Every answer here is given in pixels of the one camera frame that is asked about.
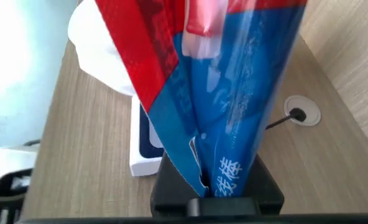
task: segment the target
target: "black object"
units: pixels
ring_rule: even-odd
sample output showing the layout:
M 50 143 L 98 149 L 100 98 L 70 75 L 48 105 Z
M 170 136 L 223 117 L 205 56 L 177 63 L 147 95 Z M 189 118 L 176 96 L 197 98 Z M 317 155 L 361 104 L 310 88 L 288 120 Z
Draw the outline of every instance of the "black object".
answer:
M 368 214 L 312 214 L 312 215 L 267 215 L 244 217 L 174 217 L 174 218 L 49 218 L 27 220 L 19 224 L 196 224 L 196 223 L 271 223 L 271 224 L 364 224 Z
M 249 172 L 242 196 L 252 198 L 259 206 L 262 215 L 277 215 L 282 208 L 283 194 L 258 155 Z M 187 216 L 187 203 L 194 198 L 198 198 L 196 192 L 185 182 L 164 154 L 150 198 L 152 216 Z
M 15 178 L 30 176 L 32 169 L 8 173 L 0 178 L 0 219 L 2 210 L 7 210 L 7 224 L 13 224 L 19 218 L 27 187 L 12 189 Z
M 164 152 L 164 148 L 154 147 L 149 141 L 149 120 L 140 106 L 140 154 L 144 158 L 156 158 L 161 157 Z
M 258 204 L 251 198 L 194 198 L 186 205 L 187 217 L 260 215 Z

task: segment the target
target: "white box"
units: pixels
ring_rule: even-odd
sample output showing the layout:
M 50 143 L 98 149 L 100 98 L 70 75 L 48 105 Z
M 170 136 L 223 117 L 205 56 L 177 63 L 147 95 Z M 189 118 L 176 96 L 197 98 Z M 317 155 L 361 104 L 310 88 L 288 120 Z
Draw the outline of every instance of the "white box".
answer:
M 156 174 L 162 157 L 144 158 L 140 154 L 140 100 L 132 97 L 132 112 L 130 125 L 130 170 L 133 177 Z

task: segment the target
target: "wall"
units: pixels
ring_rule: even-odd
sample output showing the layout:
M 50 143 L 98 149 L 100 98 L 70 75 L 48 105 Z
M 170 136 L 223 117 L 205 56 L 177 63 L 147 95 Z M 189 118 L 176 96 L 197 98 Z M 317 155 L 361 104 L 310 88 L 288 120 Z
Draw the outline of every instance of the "wall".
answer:
M 309 0 L 300 34 L 368 137 L 368 0 Z

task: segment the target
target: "plastic bag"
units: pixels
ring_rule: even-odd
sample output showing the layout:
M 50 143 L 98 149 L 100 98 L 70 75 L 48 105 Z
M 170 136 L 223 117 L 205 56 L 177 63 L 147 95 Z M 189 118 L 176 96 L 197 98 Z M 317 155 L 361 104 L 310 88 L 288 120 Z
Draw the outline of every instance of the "plastic bag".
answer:
M 201 197 L 242 193 L 305 4 L 97 1 L 170 160 Z

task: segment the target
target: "white plastic bag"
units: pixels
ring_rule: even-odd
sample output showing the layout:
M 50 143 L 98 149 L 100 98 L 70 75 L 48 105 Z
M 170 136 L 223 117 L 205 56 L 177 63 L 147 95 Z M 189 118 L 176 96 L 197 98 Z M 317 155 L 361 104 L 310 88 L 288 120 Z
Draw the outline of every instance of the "white plastic bag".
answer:
M 94 0 L 84 0 L 73 12 L 68 37 L 76 47 L 79 66 L 112 89 L 135 95 L 119 52 Z

